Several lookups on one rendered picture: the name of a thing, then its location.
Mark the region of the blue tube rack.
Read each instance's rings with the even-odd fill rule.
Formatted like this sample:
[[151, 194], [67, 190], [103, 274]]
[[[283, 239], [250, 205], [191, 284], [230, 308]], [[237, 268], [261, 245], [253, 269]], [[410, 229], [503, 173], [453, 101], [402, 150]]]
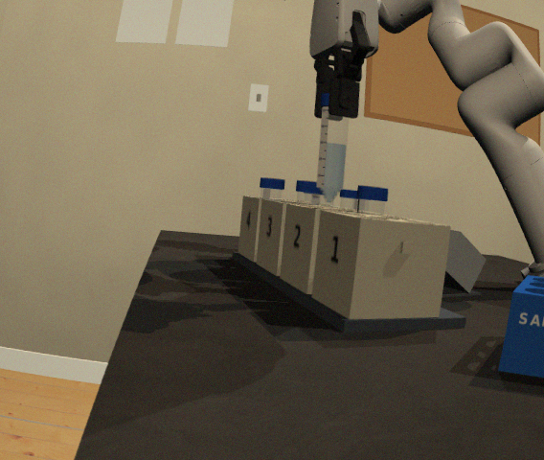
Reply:
[[544, 378], [544, 277], [528, 275], [512, 293], [498, 371]]

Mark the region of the clear conical tube with yellow liquid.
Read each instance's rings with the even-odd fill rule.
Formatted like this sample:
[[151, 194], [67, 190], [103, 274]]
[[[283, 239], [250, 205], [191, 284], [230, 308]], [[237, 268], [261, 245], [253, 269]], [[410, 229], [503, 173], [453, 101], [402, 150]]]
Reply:
[[308, 205], [320, 205], [321, 193], [316, 187], [317, 182], [297, 180], [297, 203]]

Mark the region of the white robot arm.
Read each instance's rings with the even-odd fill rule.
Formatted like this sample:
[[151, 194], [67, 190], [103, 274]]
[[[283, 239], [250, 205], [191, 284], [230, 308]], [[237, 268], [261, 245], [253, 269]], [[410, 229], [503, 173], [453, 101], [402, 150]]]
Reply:
[[544, 111], [543, 71], [505, 23], [491, 22], [470, 33], [459, 0], [377, 4], [379, 25], [392, 34], [432, 12], [428, 41], [448, 77], [464, 91], [457, 103], [459, 114], [516, 215], [534, 258], [530, 273], [544, 270], [544, 152], [515, 131]]

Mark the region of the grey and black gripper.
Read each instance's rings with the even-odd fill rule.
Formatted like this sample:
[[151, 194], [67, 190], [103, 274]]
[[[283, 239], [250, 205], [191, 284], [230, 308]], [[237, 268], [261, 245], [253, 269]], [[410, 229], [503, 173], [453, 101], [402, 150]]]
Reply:
[[316, 118], [322, 119], [324, 93], [329, 93], [330, 115], [357, 118], [362, 64], [378, 43], [377, 0], [314, 0], [309, 53], [317, 72]]

